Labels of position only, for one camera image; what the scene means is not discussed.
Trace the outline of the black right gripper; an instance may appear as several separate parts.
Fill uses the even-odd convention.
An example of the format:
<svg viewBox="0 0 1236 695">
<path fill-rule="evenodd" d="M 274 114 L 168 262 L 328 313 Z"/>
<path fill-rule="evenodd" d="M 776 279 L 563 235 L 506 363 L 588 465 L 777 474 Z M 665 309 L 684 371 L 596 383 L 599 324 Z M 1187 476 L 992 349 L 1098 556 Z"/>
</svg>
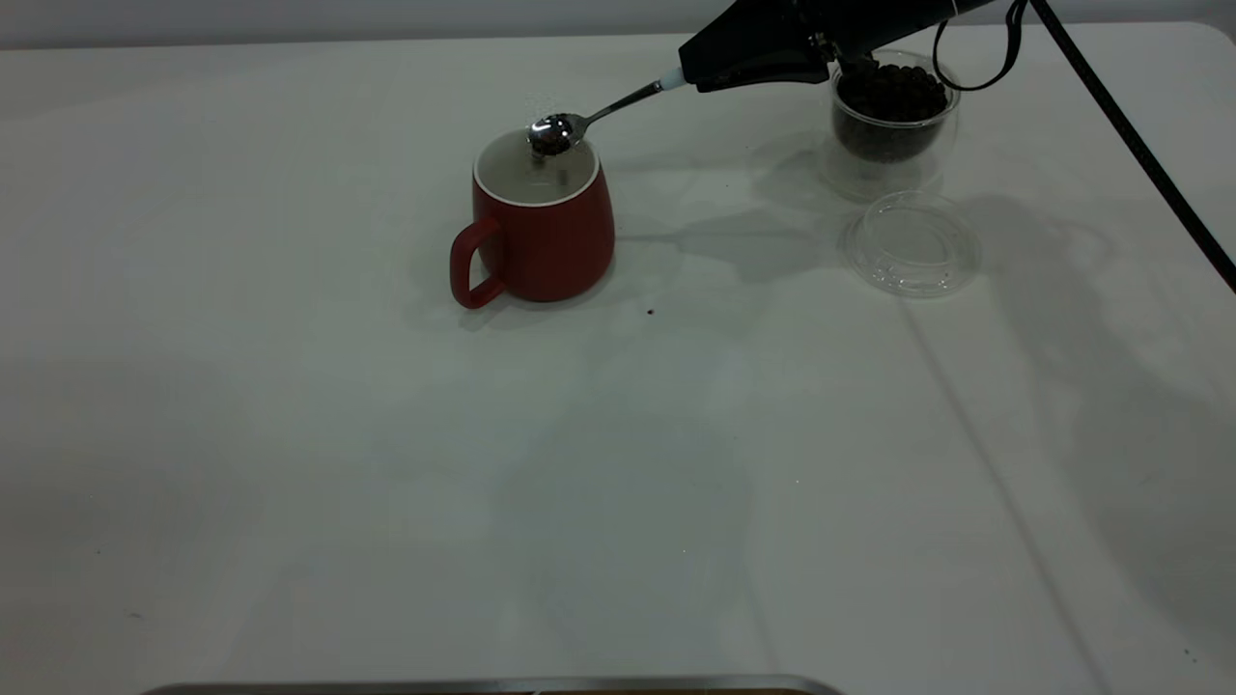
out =
<svg viewBox="0 0 1236 695">
<path fill-rule="evenodd" d="M 734 1 L 679 48 L 700 93 L 764 84 L 819 84 L 829 66 L 869 70 L 873 52 L 986 6 L 988 1 Z M 815 42 L 822 36 L 824 54 Z"/>
</svg>

